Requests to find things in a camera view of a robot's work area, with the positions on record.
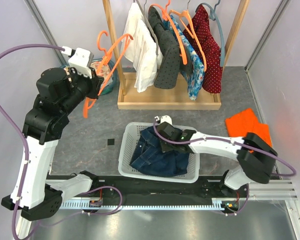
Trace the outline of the orange hanger of denim skirt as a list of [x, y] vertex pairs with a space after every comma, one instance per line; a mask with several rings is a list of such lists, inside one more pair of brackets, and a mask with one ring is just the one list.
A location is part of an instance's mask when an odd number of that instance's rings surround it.
[[[105, 78], [105, 83], [102, 83], [101, 84], [101, 87], [100, 89], [98, 90], [97, 92], [97, 96], [99, 97], [101, 95], [101, 93], [103, 92], [104, 88], [106, 87], [106, 84], [108, 83], [110, 77], [112, 76], [112, 74], [114, 73], [116, 67], [119, 65], [119, 62], [120, 60], [122, 59], [122, 57], [124, 56], [124, 53], [126, 52], [130, 42], [134, 39], [133, 36], [129, 33], [125, 33], [124, 35], [122, 35], [119, 39], [117, 39], [113, 44], [112, 46], [109, 48], [109, 50], [106, 50], [105, 48], [102, 48], [100, 46], [100, 39], [102, 37], [102, 35], [106, 35], [108, 36], [109, 33], [106, 31], [106, 30], [103, 30], [101, 31], [98, 36], [97, 36], [97, 48], [100, 50], [100, 51], [104, 51], [104, 56], [102, 57], [102, 60], [100, 62], [100, 64], [98, 65], [97, 69], [96, 69], [96, 74], [98, 76], [100, 76], [100, 73], [102, 71], [102, 68], [104, 65], [107, 65], [109, 63], [109, 61], [111, 60], [112, 58], [112, 55], [114, 53], [114, 50], [115, 48], [118, 46], [118, 44], [122, 41], [122, 40], [125, 40], [124, 42], [124, 49], [123, 49], [123, 52], [120, 54], [118, 60], [116, 61], [116, 63], [114, 64], [112, 70], [109, 72], [109, 74], [107, 75], [107, 77]], [[89, 97], [86, 97], [85, 100], [84, 100], [84, 104], [83, 104], [83, 110], [82, 110], [82, 114], [83, 114], [83, 117], [85, 119], [88, 118], [88, 112], [89, 112], [89, 109], [91, 109], [95, 102], [97, 101], [97, 99], [92, 99], [92, 98], [89, 98]]]

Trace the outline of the dark blue denim skirt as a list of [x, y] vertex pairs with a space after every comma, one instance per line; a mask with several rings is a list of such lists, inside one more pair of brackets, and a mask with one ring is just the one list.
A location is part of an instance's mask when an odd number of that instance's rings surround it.
[[152, 126], [140, 132], [129, 165], [140, 173], [156, 177], [175, 177], [188, 173], [189, 153], [162, 152]]

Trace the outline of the grey dotted skirt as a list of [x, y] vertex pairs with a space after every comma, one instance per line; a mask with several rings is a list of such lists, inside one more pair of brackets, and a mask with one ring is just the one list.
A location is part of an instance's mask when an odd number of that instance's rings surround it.
[[163, 56], [154, 86], [158, 89], [173, 89], [176, 86], [180, 70], [180, 46], [173, 34], [165, 29], [158, 11], [153, 6], [148, 10], [148, 20], [157, 37]]

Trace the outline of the white pleated skirt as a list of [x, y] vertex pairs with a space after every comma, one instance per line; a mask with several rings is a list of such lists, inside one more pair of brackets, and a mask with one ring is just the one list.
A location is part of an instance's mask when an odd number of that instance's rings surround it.
[[131, 4], [123, 33], [131, 35], [133, 40], [127, 48], [123, 44], [120, 52], [124, 53], [124, 57], [132, 63], [136, 70], [134, 87], [137, 92], [142, 93], [154, 84], [163, 55], [136, 2]]

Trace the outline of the orange hanger of grey skirt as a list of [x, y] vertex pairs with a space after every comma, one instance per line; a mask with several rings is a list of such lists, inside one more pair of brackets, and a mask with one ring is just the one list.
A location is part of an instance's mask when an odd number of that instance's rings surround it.
[[174, 24], [174, 22], [172, 21], [170, 15], [167, 12], [168, 6], [170, 4], [171, 4], [171, 0], [168, 0], [167, 4], [165, 5], [164, 8], [161, 5], [157, 4], [157, 3], [151, 4], [150, 7], [152, 7], [152, 6], [158, 7], [161, 10], [162, 18], [164, 20], [168, 20], [170, 22], [170, 26], [172, 27], [172, 29], [173, 29], [173, 31], [175, 33], [175, 36], [177, 38], [177, 41], [179, 43], [180, 56], [182, 57], [182, 63], [183, 63], [183, 65], [186, 65], [188, 63], [188, 60], [187, 60], [187, 55], [186, 55], [186, 51], [185, 51], [183, 42], [182, 42], [181, 37], [179, 35], [179, 32], [178, 32], [178, 30], [176, 28], [176, 25]]

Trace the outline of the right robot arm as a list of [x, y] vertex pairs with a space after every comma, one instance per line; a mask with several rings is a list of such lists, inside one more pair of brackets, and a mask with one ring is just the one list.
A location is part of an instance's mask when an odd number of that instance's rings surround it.
[[273, 174], [278, 154], [255, 133], [220, 137], [191, 129], [178, 130], [166, 121], [155, 124], [153, 129], [163, 152], [209, 154], [238, 162], [236, 168], [223, 174], [220, 183], [223, 192], [236, 191], [250, 183], [268, 184]]

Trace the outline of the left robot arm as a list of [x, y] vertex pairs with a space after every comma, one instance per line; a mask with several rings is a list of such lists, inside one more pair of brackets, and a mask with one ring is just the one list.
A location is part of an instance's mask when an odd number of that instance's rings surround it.
[[18, 210], [28, 221], [56, 214], [62, 203], [92, 189], [97, 176], [84, 170], [61, 183], [46, 182], [50, 164], [69, 114], [86, 98], [95, 97], [103, 82], [92, 67], [91, 76], [78, 68], [50, 68], [36, 82], [38, 95], [26, 114], [22, 134], [29, 148], [29, 161]]

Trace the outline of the red polka dot skirt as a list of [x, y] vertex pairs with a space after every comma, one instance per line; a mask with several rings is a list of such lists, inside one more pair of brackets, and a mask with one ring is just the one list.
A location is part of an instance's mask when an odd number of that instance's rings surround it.
[[207, 63], [202, 88], [211, 94], [219, 94], [223, 73], [220, 66], [221, 48], [211, 34], [209, 15], [203, 5], [198, 7], [192, 24]]

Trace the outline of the orange hanger of floral skirt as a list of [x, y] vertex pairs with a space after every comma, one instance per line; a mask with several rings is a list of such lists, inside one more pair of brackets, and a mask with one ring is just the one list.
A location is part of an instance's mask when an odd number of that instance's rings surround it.
[[[188, 32], [188, 34], [195, 40], [198, 48], [199, 48], [199, 51], [201, 53], [201, 56], [202, 56], [202, 59], [203, 59], [203, 66], [204, 66], [204, 69], [203, 71], [206, 72], [207, 71], [207, 60], [206, 60], [206, 56], [205, 56], [205, 53], [201, 47], [201, 44], [199, 42], [199, 39], [196, 35], [196, 32], [195, 32], [195, 29], [194, 29], [194, 25], [193, 25], [193, 21], [192, 21], [192, 18], [189, 14], [189, 11], [188, 10], [183, 10], [182, 12], [177, 12], [173, 9], [171, 9], [168, 14], [175, 14], [176, 16], [179, 17], [179, 20], [180, 22], [183, 24], [185, 30]], [[188, 21], [188, 25], [190, 28], [188, 28], [188, 26], [183, 22], [183, 18], [185, 18], [187, 21]]]

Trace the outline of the blue-grey hanger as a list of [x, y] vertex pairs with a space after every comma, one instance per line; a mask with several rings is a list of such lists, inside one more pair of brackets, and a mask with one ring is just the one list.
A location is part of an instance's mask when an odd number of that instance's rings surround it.
[[206, 6], [209, 8], [209, 14], [208, 14], [208, 18], [212, 21], [216, 22], [217, 28], [218, 28], [218, 32], [219, 32], [219, 37], [220, 37], [220, 67], [224, 67], [225, 66], [225, 57], [226, 57], [226, 50], [225, 50], [225, 40], [224, 40], [224, 35], [223, 35], [223, 30], [222, 30], [222, 26], [220, 23], [220, 20], [216, 14], [216, 10], [217, 10], [217, 6], [221, 3], [221, 0], [218, 0], [217, 3], [214, 5], [214, 7], [212, 7], [211, 5], [209, 5], [206, 2], [201, 2], [197, 8], [196, 8], [196, 12], [199, 9], [199, 6]]

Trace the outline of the teal basket with floral cloth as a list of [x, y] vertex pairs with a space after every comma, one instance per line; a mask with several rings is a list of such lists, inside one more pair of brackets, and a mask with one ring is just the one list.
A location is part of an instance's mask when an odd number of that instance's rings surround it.
[[[91, 67], [94, 68], [95, 70], [97, 70], [101, 61], [102, 61], [101, 58], [92, 60]], [[104, 80], [106, 80], [106, 78], [110, 75], [112, 69], [114, 68], [114, 65], [115, 65], [114, 62], [112, 60], [110, 60], [106, 65], [102, 66], [100, 76], [102, 76], [104, 78]], [[117, 70], [115, 70], [112, 73], [112, 75], [110, 76], [108, 82], [106, 83], [105, 88], [102, 90], [101, 95], [106, 95], [106, 94], [110, 93], [116, 86], [117, 80], [118, 80], [118, 73], [117, 73]]]

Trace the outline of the white plastic laundry basket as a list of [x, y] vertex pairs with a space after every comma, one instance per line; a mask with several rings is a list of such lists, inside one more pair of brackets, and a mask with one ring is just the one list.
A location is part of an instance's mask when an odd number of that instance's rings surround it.
[[131, 122], [125, 127], [118, 158], [124, 177], [192, 184], [199, 178], [200, 155], [163, 152], [153, 124]]

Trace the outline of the wooden clothes rack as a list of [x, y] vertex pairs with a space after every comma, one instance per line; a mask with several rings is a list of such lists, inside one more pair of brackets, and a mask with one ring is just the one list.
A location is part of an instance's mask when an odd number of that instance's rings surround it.
[[118, 44], [115, 21], [112, 13], [111, 2], [103, 1], [103, 8], [108, 25], [111, 43], [115, 46], [113, 50], [117, 63], [119, 78], [119, 91], [117, 106], [120, 110], [219, 110], [222, 103], [220, 94], [212, 94], [203, 89], [198, 93], [195, 101], [190, 100], [186, 81], [181, 74], [178, 75], [176, 86], [172, 89], [160, 89], [150, 86], [146, 91], [138, 93], [134, 88], [136, 73], [124, 72]]

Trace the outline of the small black square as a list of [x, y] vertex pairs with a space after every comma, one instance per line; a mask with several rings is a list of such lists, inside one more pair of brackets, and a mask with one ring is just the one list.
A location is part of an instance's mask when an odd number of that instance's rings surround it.
[[114, 138], [109, 138], [108, 140], [107, 140], [107, 145], [108, 146], [113, 146], [115, 144], [115, 139]]

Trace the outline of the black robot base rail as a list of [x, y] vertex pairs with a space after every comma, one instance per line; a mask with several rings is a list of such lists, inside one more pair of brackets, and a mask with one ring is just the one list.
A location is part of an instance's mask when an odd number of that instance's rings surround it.
[[238, 190], [230, 189], [223, 184], [224, 178], [219, 182], [209, 182], [206, 177], [200, 176], [194, 183], [186, 182], [168, 182], [151, 179], [131, 178], [125, 176], [96, 176], [88, 171], [80, 172], [81, 175], [92, 180], [90, 189], [79, 189], [74, 191], [71, 188], [62, 189], [63, 200], [77, 196], [92, 196], [108, 198], [107, 193], [100, 193], [103, 189], [118, 189], [123, 197], [128, 195], [185, 195], [199, 196], [200, 198], [244, 198], [247, 196], [245, 189], [247, 185], [240, 187]]

